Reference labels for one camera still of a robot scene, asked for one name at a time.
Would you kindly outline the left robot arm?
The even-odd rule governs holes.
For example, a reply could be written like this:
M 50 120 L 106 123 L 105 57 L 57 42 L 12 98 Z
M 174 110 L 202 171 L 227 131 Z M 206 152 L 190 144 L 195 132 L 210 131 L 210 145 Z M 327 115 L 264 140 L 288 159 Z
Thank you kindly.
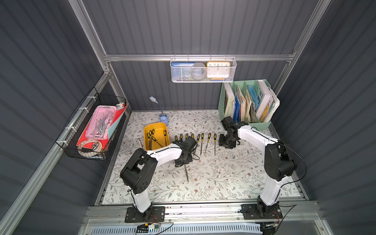
M 197 141 L 187 137 L 185 141 L 176 140 L 157 150 L 138 148 L 120 172 L 120 178 L 129 188 L 133 198 L 133 207 L 141 216 L 151 213 L 152 203 L 147 188 L 151 183 L 156 168 L 174 161 L 175 167 L 191 163 L 197 148 Z

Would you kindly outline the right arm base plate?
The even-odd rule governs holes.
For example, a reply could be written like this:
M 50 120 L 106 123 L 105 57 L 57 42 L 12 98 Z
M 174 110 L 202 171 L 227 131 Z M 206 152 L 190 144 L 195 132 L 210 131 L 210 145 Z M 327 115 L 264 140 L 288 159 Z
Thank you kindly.
M 246 220 L 282 219 L 283 214 L 278 204 L 265 206 L 264 204 L 242 204 L 240 213 Z

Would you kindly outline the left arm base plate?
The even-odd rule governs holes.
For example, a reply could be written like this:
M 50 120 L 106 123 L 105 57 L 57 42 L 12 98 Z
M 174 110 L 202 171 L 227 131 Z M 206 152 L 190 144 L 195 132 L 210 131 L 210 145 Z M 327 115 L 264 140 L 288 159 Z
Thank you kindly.
M 165 207 L 151 206 L 145 212 L 139 212 L 134 206 L 129 207 L 125 216 L 125 223 L 161 223 L 165 220 Z

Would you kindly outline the yellow storage box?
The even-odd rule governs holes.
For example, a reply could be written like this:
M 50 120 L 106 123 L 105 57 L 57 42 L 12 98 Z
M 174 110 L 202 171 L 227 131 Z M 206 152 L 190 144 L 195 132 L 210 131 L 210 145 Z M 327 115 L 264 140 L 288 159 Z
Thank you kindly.
M 146 151 L 157 150 L 170 145 L 167 126 L 163 122 L 145 126 L 144 138 Z

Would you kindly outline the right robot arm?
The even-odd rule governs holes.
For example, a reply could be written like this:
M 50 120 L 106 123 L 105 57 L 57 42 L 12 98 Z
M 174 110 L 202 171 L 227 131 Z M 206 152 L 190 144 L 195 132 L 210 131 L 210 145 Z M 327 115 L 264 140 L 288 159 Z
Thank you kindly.
M 296 163 L 290 159 L 287 148 L 280 140 L 262 134 L 245 122 L 235 123 L 231 117 L 225 117 L 221 124 L 227 134 L 220 135 L 220 146 L 233 149 L 237 142 L 244 140 L 257 147 L 264 155 L 267 177 L 257 198 L 256 212 L 260 217 L 271 215 L 279 208 L 281 188 L 297 168 Z

